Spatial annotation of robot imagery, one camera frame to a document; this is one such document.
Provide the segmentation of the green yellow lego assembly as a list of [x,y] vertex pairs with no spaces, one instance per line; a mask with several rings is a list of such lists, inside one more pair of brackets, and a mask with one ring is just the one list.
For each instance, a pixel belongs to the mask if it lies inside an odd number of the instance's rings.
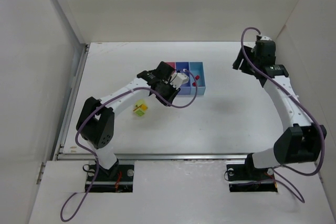
[[147,110],[148,110],[148,106],[146,104],[146,101],[144,99],[141,99],[135,103],[134,108],[133,108],[133,113],[136,116],[141,117],[145,115]]

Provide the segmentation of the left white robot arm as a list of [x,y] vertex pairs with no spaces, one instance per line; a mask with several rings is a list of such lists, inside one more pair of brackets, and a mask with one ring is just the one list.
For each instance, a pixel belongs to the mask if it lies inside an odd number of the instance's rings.
[[116,158],[112,138],[114,121],[124,110],[137,101],[152,94],[165,106],[170,106],[189,81],[188,75],[174,70],[168,63],[160,62],[154,70],[144,70],[125,87],[101,99],[89,97],[81,110],[76,130],[96,154],[99,168],[112,177],[117,173],[119,160]]

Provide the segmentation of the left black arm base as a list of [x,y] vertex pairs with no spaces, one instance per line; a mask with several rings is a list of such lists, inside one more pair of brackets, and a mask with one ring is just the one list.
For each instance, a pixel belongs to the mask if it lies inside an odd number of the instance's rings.
[[132,193],[134,179],[134,163],[122,162],[118,165],[112,177],[109,177],[102,168],[99,169],[96,180],[93,182],[90,193]]

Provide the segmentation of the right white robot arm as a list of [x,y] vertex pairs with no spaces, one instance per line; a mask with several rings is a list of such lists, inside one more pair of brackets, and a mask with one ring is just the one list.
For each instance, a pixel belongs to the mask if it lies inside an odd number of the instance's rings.
[[270,96],[282,123],[283,133],[272,148],[251,153],[246,158],[250,169],[265,169],[294,163],[315,162],[327,131],[313,122],[299,105],[284,65],[276,64],[276,44],[257,36],[254,47],[240,49],[233,69],[252,75]]

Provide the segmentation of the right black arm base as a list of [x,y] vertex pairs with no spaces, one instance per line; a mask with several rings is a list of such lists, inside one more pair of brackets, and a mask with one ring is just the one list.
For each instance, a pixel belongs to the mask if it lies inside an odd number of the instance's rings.
[[278,192],[271,168],[250,169],[245,164],[229,163],[225,175],[231,193]]

